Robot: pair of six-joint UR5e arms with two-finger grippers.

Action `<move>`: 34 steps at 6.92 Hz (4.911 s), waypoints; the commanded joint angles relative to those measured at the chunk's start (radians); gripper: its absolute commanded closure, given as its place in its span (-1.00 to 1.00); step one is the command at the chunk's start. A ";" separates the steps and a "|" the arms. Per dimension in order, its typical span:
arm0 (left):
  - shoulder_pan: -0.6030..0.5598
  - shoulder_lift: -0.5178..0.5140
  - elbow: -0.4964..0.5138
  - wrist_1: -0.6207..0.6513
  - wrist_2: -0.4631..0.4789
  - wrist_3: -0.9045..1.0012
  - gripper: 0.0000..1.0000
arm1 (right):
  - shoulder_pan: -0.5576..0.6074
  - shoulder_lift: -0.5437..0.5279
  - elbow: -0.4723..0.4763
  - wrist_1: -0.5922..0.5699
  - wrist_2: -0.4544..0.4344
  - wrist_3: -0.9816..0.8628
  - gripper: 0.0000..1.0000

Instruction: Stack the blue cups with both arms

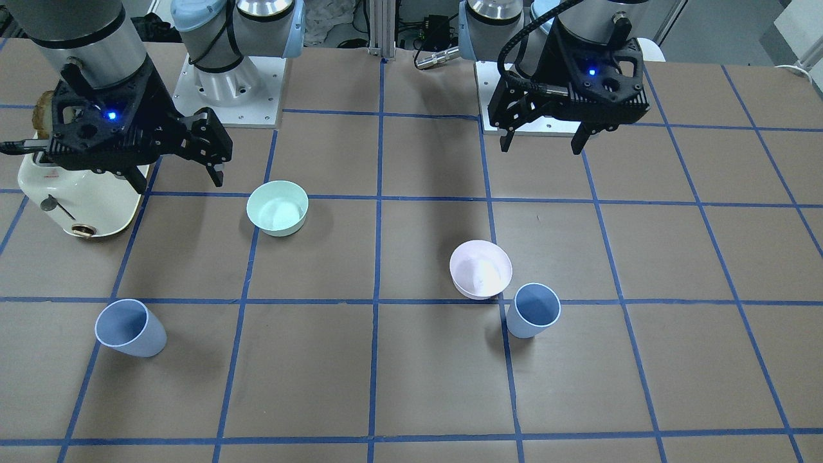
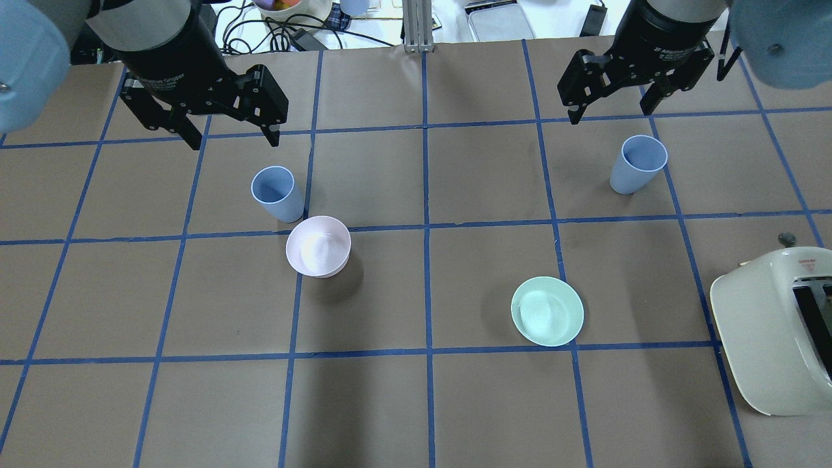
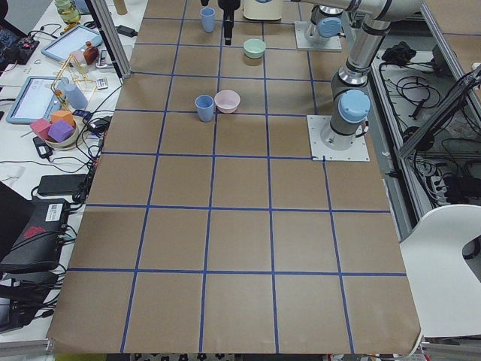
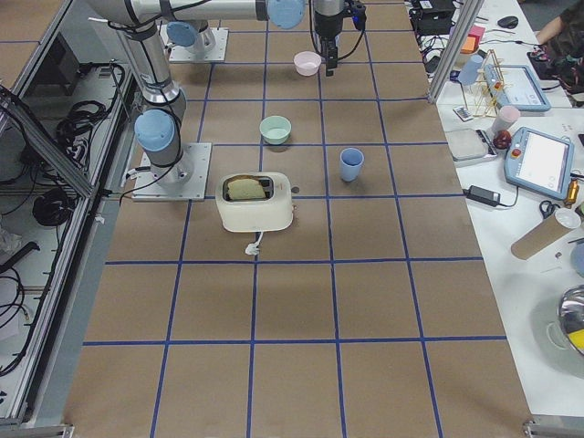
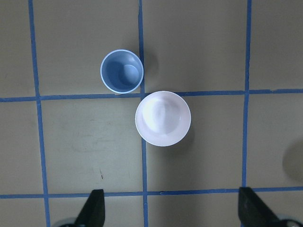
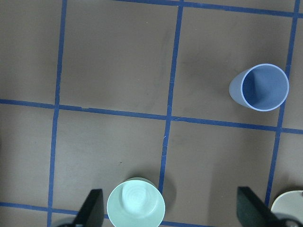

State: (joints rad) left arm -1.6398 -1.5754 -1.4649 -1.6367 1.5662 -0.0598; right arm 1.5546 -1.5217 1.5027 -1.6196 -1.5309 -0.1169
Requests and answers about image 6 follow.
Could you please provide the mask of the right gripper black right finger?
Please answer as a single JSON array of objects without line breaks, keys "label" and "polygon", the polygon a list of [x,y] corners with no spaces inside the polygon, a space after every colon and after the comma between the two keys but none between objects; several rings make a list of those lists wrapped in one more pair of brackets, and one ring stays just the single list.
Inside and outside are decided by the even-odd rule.
[{"label": "right gripper black right finger", "polygon": [[237,188],[237,218],[242,227],[280,227],[279,219],[249,187]]}]

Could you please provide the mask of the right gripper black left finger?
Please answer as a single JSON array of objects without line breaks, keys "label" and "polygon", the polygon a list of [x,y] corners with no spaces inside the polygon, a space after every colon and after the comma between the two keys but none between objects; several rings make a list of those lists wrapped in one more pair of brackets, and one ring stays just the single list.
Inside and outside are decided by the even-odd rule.
[{"label": "right gripper black left finger", "polygon": [[93,189],[73,221],[74,227],[101,227],[104,221],[102,189]]}]

